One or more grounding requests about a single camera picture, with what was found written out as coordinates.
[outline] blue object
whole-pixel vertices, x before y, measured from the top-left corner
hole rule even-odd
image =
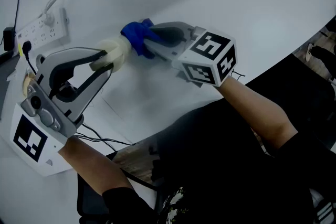
[[[155,55],[146,48],[143,40],[148,38],[161,41],[161,38],[150,29],[153,25],[150,19],[145,19],[142,23],[129,23],[121,30],[121,34],[129,40],[138,55],[144,55],[148,59],[153,59]]]

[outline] forearm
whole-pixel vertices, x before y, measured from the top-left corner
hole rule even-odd
[[[58,153],[100,195],[113,188],[132,188],[115,163],[75,136]]]
[[[250,127],[274,148],[280,148],[297,133],[280,106],[232,77],[228,77],[218,91]]]

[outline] black sleeve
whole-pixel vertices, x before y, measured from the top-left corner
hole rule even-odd
[[[336,154],[314,135],[298,133],[283,145],[276,156],[279,164],[324,198],[336,201]]]
[[[157,222],[157,214],[130,188],[114,188],[103,193],[113,224]]]

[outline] human arm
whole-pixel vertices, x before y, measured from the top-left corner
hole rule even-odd
[[[132,189],[115,163],[75,136],[58,153],[100,195],[114,188]]]
[[[280,106],[234,78],[228,77],[217,89],[249,126],[275,149],[298,133]]]
[[[73,136],[58,153],[103,196],[113,223],[156,223],[155,211],[136,194],[122,170],[100,152]]]

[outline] black shirt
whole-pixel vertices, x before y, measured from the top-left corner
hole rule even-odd
[[[172,190],[183,187],[184,213],[172,223],[313,223],[309,189],[336,201],[333,152],[300,132],[274,157],[266,155],[228,104],[188,113],[159,134],[158,145],[165,181]],[[159,217],[130,189],[112,189],[103,198],[113,224],[167,217],[167,210]]]

